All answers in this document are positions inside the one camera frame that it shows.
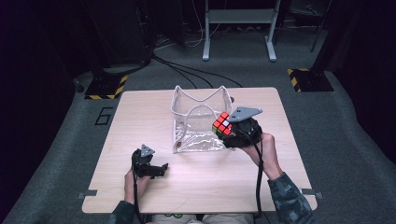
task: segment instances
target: wooden table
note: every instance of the wooden table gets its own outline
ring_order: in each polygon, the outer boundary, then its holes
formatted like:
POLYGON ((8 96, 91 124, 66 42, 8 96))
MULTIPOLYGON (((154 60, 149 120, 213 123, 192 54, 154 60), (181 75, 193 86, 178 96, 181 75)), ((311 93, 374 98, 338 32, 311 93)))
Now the wooden table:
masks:
MULTIPOLYGON (((276 138, 280 166, 294 183, 311 189, 308 176, 290 129, 278 92, 274 88, 227 89, 239 105, 263 109, 254 117, 264 132, 276 138)), ((185 90, 196 98, 205 98, 213 89, 185 90)), ((156 152, 151 165, 169 163, 164 177, 150 180, 139 201, 147 214, 253 213, 257 211, 255 188, 258 168, 242 150, 184 152, 174 154, 173 90, 126 91, 108 132, 86 196, 85 213, 111 213, 123 200, 124 175, 131 167, 131 155, 142 144, 156 152)), ((275 211, 270 190, 262 179, 262 210, 275 211)), ((313 209, 315 197, 307 196, 313 209)))

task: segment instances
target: hand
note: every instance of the hand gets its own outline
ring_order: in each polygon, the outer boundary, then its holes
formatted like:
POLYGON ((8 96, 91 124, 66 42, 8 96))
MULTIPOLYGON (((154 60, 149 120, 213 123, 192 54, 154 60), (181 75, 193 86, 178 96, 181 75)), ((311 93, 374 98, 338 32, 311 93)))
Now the hand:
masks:
MULTIPOLYGON (((264 172, 270 180, 277 179, 283 174, 282 169, 279 166, 276 155, 275 138, 269 133, 262 134, 262 144, 258 143, 257 147, 261 149, 262 147, 262 160, 264 162, 264 172)), ((260 157, 254 146, 243 147, 244 150, 250 158, 259 165, 260 157)))
MULTIPOLYGON (((138 199, 142 197, 143 193, 145 192, 149 179, 150 176, 143 176, 137 178, 136 184, 138 199)), ((124 201, 134 204, 134 174, 132 173, 132 170, 129 170, 128 173, 125 175, 124 191, 124 201)))

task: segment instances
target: sleeve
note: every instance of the sleeve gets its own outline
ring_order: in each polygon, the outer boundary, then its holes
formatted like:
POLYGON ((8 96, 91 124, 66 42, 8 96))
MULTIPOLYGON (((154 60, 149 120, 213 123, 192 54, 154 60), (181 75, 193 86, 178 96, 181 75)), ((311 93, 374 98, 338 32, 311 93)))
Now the sleeve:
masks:
POLYGON ((317 223, 305 196, 286 173, 275 180, 268 180, 268 185, 280 223, 317 223))
POLYGON ((116 209, 111 213, 107 224, 133 224, 134 205, 125 201, 120 201, 116 209))

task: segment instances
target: transparent plastic container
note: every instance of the transparent plastic container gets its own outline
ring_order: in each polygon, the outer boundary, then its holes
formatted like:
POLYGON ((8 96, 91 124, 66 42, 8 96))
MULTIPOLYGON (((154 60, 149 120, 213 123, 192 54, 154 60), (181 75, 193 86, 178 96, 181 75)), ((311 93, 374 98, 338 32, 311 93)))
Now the transparent plastic container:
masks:
POLYGON ((174 153, 229 149, 212 132, 212 124, 218 116, 233 110, 225 87, 219 87, 205 99, 196 99, 176 86, 171 110, 174 114, 174 153))

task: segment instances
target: person's left hand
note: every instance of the person's left hand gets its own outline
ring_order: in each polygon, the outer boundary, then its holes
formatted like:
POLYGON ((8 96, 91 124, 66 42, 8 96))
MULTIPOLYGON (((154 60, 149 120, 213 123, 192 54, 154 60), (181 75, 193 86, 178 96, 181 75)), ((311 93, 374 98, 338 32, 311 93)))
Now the person's left hand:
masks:
MULTIPOLYGON (((150 176, 138 177, 136 180, 137 184, 137 198, 142 197, 146 190, 146 186, 150 180, 150 176)), ((132 170, 129 170, 125 175, 125 185, 124 185, 124 201, 134 204, 134 174, 132 170)))

